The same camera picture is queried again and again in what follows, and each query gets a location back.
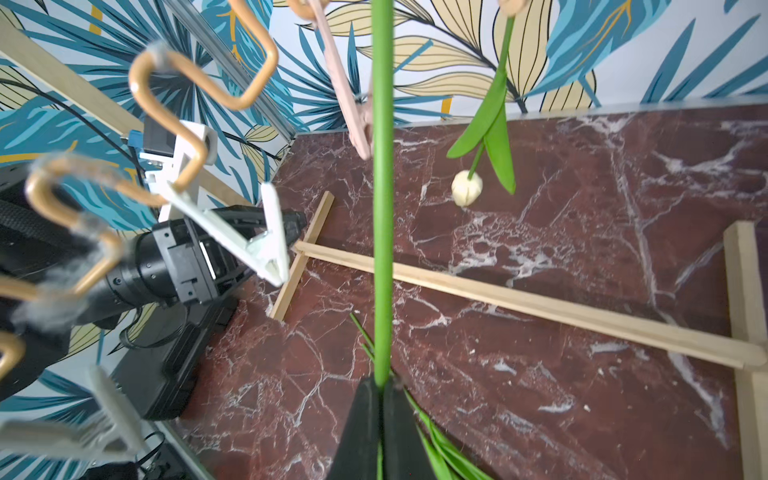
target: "tulip leaf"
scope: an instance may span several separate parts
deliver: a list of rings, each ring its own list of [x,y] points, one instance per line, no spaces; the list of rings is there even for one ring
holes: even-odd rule
[[[459,158],[477,147],[485,133],[492,127],[495,118],[494,113],[498,111],[500,106],[504,105],[507,94],[507,69],[505,66],[509,56],[509,39],[512,36],[512,26],[514,23],[514,17],[507,20],[507,28],[504,31],[504,43],[502,44],[502,55],[498,60],[500,66],[496,68],[496,74],[493,77],[491,87],[488,89],[488,93],[485,94],[485,98],[480,104],[475,117],[469,122],[462,136],[448,150],[448,158]]]
[[[512,166],[512,152],[509,149],[509,136],[507,135],[507,111],[502,105],[491,124],[491,128],[483,137],[485,150],[491,159],[493,171],[496,172],[498,181],[511,195],[515,194],[515,169]]]

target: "wooden stick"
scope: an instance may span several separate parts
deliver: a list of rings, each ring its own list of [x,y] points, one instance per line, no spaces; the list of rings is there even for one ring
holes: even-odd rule
[[[293,248],[311,258],[364,272],[373,272],[371,257],[306,242],[296,242]],[[734,369],[761,367],[768,362],[766,350],[762,346],[712,333],[600,310],[402,263],[395,263],[394,277],[395,280],[413,285],[425,286],[671,352],[683,353]]]
[[[736,222],[723,235],[733,338],[766,345],[755,227]],[[736,371],[741,462],[744,478],[768,479],[768,372]]]
[[[121,136],[144,130],[141,120],[10,25],[0,28],[0,53]]]
[[[323,224],[326,222],[332,204],[333,195],[327,191],[323,194],[323,198],[320,199],[320,205],[315,210],[315,216],[312,217],[312,222],[310,222],[310,226],[306,229],[304,243],[315,243],[317,241],[317,237],[323,229]],[[283,284],[283,288],[280,289],[280,293],[277,295],[277,300],[269,313],[270,318],[280,322],[285,318],[288,306],[293,298],[293,294],[296,292],[296,288],[299,286],[299,280],[301,280],[308,259],[309,257],[304,253],[296,252],[296,257],[290,266],[288,281]]]

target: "clothes hanger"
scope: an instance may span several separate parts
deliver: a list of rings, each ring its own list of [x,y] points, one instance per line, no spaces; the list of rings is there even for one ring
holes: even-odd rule
[[[326,57],[326,66],[328,76],[331,78],[331,85],[336,92],[336,100],[339,102],[339,108],[344,116],[344,121],[349,129],[349,139],[357,150],[357,154],[363,159],[371,158],[373,136],[373,103],[372,89],[368,89],[368,98],[365,103],[357,104],[349,87],[349,81],[346,78],[346,72],[336,49],[336,43],[333,40],[331,28],[328,25],[328,18],[324,12],[329,0],[288,0],[288,6],[293,13],[311,21],[315,28],[320,32],[325,44],[323,54]]]

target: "white tulip bud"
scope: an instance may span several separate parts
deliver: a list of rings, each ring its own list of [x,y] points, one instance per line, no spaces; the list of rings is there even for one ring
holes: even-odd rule
[[[453,183],[451,184],[453,201],[460,207],[467,207],[477,200],[480,192],[482,192],[482,179],[480,175],[475,172],[471,180],[468,176],[469,170],[462,170],[453,177]]]

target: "white plastic clip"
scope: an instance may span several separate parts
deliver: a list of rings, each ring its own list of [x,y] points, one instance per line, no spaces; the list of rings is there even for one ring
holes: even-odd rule
[[[280,200],[272,184],[261,184],[266,231],[247,240],[212,210],[202,211],[189,195],[179,194],[168,182],[157,182],[157,190],[174,207],[207,231],[222,247],[252,269],[256,275],[281,286],[288,280],[288,246],[283,229]]]

